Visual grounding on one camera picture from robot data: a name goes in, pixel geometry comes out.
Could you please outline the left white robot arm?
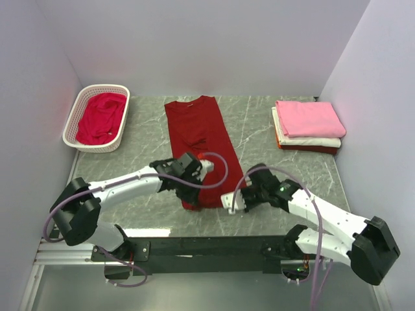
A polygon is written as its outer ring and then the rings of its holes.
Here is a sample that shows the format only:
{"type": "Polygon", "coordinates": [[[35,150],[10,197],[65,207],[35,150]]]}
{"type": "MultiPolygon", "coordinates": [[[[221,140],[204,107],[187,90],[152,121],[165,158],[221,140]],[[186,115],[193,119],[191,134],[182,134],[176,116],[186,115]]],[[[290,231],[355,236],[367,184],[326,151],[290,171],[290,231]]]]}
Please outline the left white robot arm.
{"type": "Polygon", "coordinates": [[[123,260],[134,254],[134,247],[120,225],[101,220],[101,212],[136,196],[165,190],[196,204],[200,186],[213,168],[211,161],[187,152],[178,159],[153,161],[136,172],[106,181],[87,183],[75,178],[55,202],[62,208],[51,207],[53,220],[68,246],[88,242],[104,248],[114,260],[123,260]]]}

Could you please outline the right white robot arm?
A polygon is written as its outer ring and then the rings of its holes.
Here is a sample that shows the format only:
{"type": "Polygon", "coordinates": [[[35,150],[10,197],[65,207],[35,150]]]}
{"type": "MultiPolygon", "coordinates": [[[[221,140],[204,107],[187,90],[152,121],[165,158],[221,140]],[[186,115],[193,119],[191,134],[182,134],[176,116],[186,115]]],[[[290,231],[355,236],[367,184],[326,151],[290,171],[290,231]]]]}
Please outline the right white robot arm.
{"type": "Polygon", "coordinates": [[[349,266],[368,284],[380,285],[401,254],[388,224],[321,199],[292,175],[280,181],[274,170],[263,163],[252,167],[245,175],[251,184],[240,193],[245,209],[269,203],[317,226],[295,225],[285,237],[286,254],[294,259],[323,256],[349,266]]]}

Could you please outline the dark red t shirt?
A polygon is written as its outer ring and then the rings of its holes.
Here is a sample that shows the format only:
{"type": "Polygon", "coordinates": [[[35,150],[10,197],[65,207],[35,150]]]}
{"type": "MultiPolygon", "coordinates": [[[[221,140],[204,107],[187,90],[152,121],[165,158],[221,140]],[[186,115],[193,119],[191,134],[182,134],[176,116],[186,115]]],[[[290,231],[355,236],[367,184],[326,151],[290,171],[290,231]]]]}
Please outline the dark red t shirt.
{"type": "Polygon", "coordinates": [[[204,189],[198,203],[183,202],[184,209],[198,211],[222,207],[220,196],[234,191],[243,176],[239,160],[224,125],[216,98],[201,96],[190,102],[170,102],[165,105],[172,155],[186,152],[197,158],[206,152],[221,155],[228,164],[228,177],[214,189],[204,189]]]}

